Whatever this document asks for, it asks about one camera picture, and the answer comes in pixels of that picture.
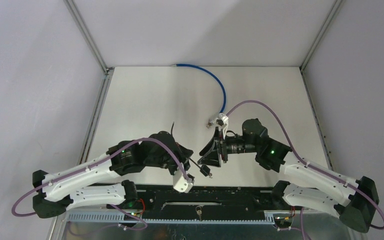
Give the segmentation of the black cable lock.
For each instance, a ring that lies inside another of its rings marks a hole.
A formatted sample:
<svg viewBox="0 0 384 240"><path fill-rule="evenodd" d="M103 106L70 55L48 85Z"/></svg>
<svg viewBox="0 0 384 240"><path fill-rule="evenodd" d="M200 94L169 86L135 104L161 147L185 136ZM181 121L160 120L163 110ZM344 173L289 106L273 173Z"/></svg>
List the black cable lock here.
<svg viewBox="0 0 384 240"><path fill-rule="evenodd" d="M171 127L170 127L170 134L171 134L172 136L174 136L174 135L173 135L174 126L175 126L175 122L173 121L172 124L171 124ZM189 158L188 161L189 161L190 163L193 163L193 165L195 165L195 166L199 169L200 173L203 174L205 177L208 177L208 174L211 173L211 171L210 171L209 168L208 168L208 169L204 168L203 165L199 165L199 164L198 164L196 161L194 161L192 158Z"/></svg>

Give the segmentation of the padlock key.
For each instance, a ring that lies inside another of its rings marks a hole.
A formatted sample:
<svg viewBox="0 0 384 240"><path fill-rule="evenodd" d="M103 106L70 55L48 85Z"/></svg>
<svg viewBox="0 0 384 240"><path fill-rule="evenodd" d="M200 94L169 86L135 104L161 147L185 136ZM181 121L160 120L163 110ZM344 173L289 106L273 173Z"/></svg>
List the padlock key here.
<svg viewBox="0 0 384 240"><path fill-rule="evenodd" d="M202 221L202 207L197 205L195 208L196 214L198 216L199 221Z"/></svg>

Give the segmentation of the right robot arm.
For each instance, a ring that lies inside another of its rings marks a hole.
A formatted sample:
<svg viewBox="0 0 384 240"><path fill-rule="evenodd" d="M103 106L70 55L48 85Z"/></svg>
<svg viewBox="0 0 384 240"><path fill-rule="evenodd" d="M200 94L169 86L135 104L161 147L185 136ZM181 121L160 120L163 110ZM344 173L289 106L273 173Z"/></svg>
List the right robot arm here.
<svg viewBox="0 0 384 240"><path fill-rule="evenodd" d="M291 147L270 138L268 129L257 118L245 120L241 129L241 135L228 136L226 123L218 120L212 139L199 153L198 163L219 168L229 155L254 153L255 161L264 169L309 185L302 187L279 180L270 196L275 208L310 208L339 219L354 231L369 231L375 206L379 204L376 184L371 178L355 179L318 164L288 158Z"/></svg>

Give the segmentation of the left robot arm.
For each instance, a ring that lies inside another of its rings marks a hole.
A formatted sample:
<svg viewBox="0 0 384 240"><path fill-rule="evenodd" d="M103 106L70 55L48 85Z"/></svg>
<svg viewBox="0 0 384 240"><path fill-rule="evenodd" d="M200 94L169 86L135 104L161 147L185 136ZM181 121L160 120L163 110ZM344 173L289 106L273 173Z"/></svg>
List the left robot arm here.
<svg viewBox="0 0 384 240"><path fill-rule="evenodd" d="M194 185L194 177L187 173L193 153L176 142L172 134L160 131L147 138L121 141L99 157L64 171L37 170L32 174L37 189L32 198L34 213L47 219L84 206L122 204L133 208L138 202L133 181L102 183L139 173L146 167L167 169L174 190L187 193Z"/></svg>

